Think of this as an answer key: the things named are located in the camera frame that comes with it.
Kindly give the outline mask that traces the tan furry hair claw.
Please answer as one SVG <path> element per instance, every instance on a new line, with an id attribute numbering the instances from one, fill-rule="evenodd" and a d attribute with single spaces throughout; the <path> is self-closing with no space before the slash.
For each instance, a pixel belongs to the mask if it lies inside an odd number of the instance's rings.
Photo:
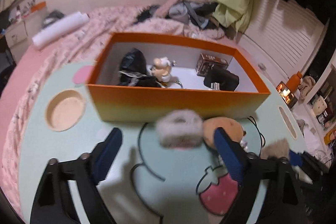
<path id="1" fill-rule="evenodd" d="M 262 148 L 260 157 L 262 159 L 269 159 L 272 157 L 275 157 L 276 159 L 280 159 L 282 157 L 289 159 L 289 151 L 289 143 L 285 138 L 283 138 Z"/>

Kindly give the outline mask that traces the white furry hair claw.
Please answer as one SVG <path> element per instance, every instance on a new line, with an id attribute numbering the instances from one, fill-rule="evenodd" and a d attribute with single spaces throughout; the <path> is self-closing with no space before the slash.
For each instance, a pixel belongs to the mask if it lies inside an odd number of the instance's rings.
<path id="1" fill-rule="evenodd" d="M 198 147 L 203 143 L 203 120 L 193 110 L 174 110 L 155 123 L 159 143 L 165 148 Z"/>

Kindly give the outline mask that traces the black small case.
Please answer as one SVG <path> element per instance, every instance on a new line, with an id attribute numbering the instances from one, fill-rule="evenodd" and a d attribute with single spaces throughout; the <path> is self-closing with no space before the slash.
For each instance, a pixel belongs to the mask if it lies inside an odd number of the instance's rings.
<path id="1" fill-rule="evenodd" d="M 234 92 L 238 87 L 240 80 L 237 75 L 231 73 L 227 69 L 213 66 L 205 75 L 203 83 L 208 88 L 211 88 L 212 83 L 218 83 L 220 90 Z"/>

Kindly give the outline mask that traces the brown card box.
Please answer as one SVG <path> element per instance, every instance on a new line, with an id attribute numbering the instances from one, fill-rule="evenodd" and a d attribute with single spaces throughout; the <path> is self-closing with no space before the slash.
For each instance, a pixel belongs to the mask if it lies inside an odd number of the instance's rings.
<path id="1" fill-rule="evenodd" d="M 214 65 L 218 65 L 224 69 L 227 69 L 228 62 L 224 58 L 213 56 L 208 53 L 201 53 L 195 67 L 197 76 L 205 77 L 208 70 Z"/>

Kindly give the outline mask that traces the cream figurine keychain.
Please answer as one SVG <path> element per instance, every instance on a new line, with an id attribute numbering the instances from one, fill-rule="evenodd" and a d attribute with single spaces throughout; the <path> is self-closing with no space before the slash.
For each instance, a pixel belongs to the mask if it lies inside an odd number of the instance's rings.
<path id="1" fill-rule="evenodd" d="M 154 58 L 150 73 L 156 81 L 164 88 L 168 87 L 171 80 L 172 68 L 176 65 L 175 60 L 169 60 L 167 57 Z"/>

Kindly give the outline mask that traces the smartphone on blue stand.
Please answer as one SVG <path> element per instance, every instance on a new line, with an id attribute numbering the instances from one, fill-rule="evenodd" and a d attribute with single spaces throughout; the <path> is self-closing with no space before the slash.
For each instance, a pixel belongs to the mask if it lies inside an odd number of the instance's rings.
<path id="1" fill-rule="evenodd" d="M 297 97 L 290 91 L 290 89 L 281 81 L 277 87 L 276 91 L 280 97 L 285 101 L 288 108 L 292 109 L 297 103 Z"/>

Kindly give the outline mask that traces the white patterned mug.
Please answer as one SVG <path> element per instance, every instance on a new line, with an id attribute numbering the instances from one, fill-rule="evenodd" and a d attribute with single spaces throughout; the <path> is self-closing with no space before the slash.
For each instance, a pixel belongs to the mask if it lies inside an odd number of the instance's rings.
<path id="1" fill-rule="evenodd" d="M 325 101 L 325 98 L 323 98 L 322 96 L 319 96 L 312 107 L 313 113 L 314 115 L 317 117 L 319 115 L 321 115 L 327 108 L 327 103 Z"/>

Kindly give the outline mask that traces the orange water bottle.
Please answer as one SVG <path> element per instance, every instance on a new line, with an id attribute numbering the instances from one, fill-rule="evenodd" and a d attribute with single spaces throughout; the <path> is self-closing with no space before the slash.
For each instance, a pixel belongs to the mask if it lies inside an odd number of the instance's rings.
<path id="1" fill-rule="evenodd" d="M 298 71 L 296 74 L 293 74 L 286 83 L 286 87 L 292 92 L 295 93 L 298 89 L 302 79 L 302 74 Z"/>

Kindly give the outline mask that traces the orange gradient storage box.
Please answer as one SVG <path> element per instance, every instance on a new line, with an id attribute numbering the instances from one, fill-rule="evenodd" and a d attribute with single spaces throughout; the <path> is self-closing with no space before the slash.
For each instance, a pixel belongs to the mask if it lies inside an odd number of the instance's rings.
<path id="1" fill-rule="evenodd" d="M 151 67 L 156 57 L 176 62 L 166 87 L 120 86 L 122 58 L 140 50 Z M 239 77 L 234 91 L 212 90 L 196 74 L 202 53 L 227 59 L 228 70 Z M 269 97 L 270 91 L 254 67 L 236 48 L 216 42 L 145 33 L 115 33 L 98 57 L 87 81 L 96 110 L 107 122 L 153 122 L 173 110 L 194 110 L 203 118 L 245 118 Z"/>

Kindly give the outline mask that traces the pink floral blanket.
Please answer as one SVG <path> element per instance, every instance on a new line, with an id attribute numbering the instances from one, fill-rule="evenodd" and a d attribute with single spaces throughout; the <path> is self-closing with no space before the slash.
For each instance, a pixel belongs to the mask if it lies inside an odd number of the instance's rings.
<path id="1" fill-rule="evenodd" d="M 221 28 L 200 30 L 191 23 L 170 19 L 153 18 L 137 23 L 144 10 L 141 6 L 94 9 L 87 24 L 42 51 L 29 47 L 17 64 L 1 95 L 1 133 L 5 136 L 1 145 L 1 188 L 17 214 L 21 213 L 18 190 L 21 142 L 35 100 L 52 73 L 70 63 L 95 60 L 113 32 L 163 33 L 213 42 L 224 37 Z"/>

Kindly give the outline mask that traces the white drawer cabinet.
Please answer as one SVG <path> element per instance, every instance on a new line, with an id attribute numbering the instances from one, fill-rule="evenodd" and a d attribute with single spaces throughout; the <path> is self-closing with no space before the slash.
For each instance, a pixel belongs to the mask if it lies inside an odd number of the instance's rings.
<path id="1" fill-rule="evenodd" d="M 14 48 L 19 44 L 32 44 L 32 37 L 34 35 L 34 23 L 32 20 L 22 20 L 15 23 L 5 31 L 5 38 L 9 48 Z"/>

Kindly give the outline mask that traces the white foam roll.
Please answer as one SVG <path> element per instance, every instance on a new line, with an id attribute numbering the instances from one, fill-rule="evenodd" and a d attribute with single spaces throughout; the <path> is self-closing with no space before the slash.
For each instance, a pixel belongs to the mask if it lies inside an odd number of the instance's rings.
<path id="1" fill-rule="evenodd" d="M 89 20 L 90 18 L 86 13 L 78 11 L 69 14 L 34 35 L 31 39 L 33 46 L 40 51 L 45 46 L 49 45 L 49 43 L 84 26 Z"/>

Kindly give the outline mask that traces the small orange box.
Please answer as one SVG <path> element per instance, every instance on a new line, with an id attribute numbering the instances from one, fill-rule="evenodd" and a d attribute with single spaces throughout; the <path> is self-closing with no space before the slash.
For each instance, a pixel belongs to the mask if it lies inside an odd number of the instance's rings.
<path id="1" fill-rule="evenodd" d="M 39 3 L 36 3 L 36 4 L 32 5 L 31 8 L 30 8 L 30 11 L 31 11 L 31 13 L 33 13 L 33 12 L 44 9 L 46 6 L 47 6 L 46 1 L 39 2 Z"/>

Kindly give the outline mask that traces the lime green hanging garment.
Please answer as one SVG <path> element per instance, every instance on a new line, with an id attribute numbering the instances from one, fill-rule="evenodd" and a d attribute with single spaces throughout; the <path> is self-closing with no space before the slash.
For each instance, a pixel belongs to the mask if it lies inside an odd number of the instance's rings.
<path id="1" fill-rule="evenodd" d="M 213 17 L 225 28 L 244 33 L 248 28 L 254 0 L 214 0 Z"/>

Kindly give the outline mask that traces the pile of clothes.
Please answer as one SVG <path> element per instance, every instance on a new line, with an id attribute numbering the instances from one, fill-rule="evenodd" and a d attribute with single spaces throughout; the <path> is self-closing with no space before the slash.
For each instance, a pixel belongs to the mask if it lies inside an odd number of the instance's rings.
<path id="1" fill-rule="evenodd" d="M 201 30 L 221 28 L 213 17 L 217 3 L 214 0 L 167 0 L 163 5 L 151 5 L 136 17 L 135 24 L 151 18 L 171 19 L 183 24 L 193 24 Z"/>

